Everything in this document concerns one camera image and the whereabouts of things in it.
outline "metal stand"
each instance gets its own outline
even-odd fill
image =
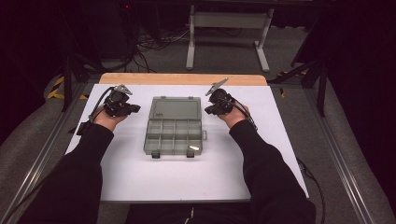
[[[269,9],[268,13],[220,13],[220,12],[195,12],[195,7],[191,6],[190,11],[190,43],[187,52],[187,70],[192,70],[194,66],[195,52],[195,27],[224,27],[224,28],[248,28],[262,29],[262,36],[259,41],[255,41],[255,49],[260,60],[263,72],[269,72],[267,59],[262,49],[268,29],[271,25],[274,10]]]

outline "black curtain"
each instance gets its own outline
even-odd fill
[[[0,144],[45,103],[43,92],[62,65],[53,33],[33,1],[2,1],[0,7]]]
[[[349,1],[329,50],[329,80],[396,212],[396,3]]]

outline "clear plastic box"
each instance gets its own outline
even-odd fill
[[[199,97],[154,97],[148,117],[144,150],[161,155],[193,158],[203,149],[201,99]]]

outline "black sleeve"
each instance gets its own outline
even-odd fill
[[[246,120],[230,130],[244,155],[244,178],[255,223],[315,223],[316,208],[280,152],[262,140]]]
[[[102,191],[100,162],[113,136],[93,124],[47,177],[19,223],[96,223]]]

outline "metal frame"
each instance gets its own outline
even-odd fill
[[[344,160],[340,148],[338,147],[334,136],[332,135],[332,130],[330,129],[327,120],[323,118],[317,110],[317,101],[315,99],[314,91],[312,89],[305,89],[304,92],[311,109],[314,111],[320,129],[326,137],[332,161],[334,162],[335,168],[341,177],[341,181],[344,184],[346,193],[349,196],[360,223],[375,224],[376,222],[369,211],[366,202],[361,196],[361,191],[358,184],[356,183],[355,177],[347,167],[347,163]]]
[[[29,172],[26,174],[26,177],[23,180],[17,194],[15,195],[14,199],[12,200],[11,204],[9,205],[7,211],[5,212],[4,216],[2,217],[1,223],[4,223],[5,218],[8,216],[9,212],[20,203],[26,195],[28,195],[32,189],[37,184],[38,179],[41,176],[41,173],[44,170],[45,165],[47,164],[48,159],[58,141],[59,135],[61,134],[61,130],[68,121],[70,115],[73,113],[73,110],[77,104],[78,97],[83,93],[85,89],[85,83],[78,83],[76,90],[73,94],[70,106],[67,107],[66,111],[61,113],[59,118],[57,119],[54,128],[52,129],[49,138],[47,139],[46,143],[42,147],[40,153],[38,154],[35,162],[33,163],[32,167],[30,168]],[[23,210],[24,205],[22,205],[8,220],[7,223],[17,223],[21,211]]]

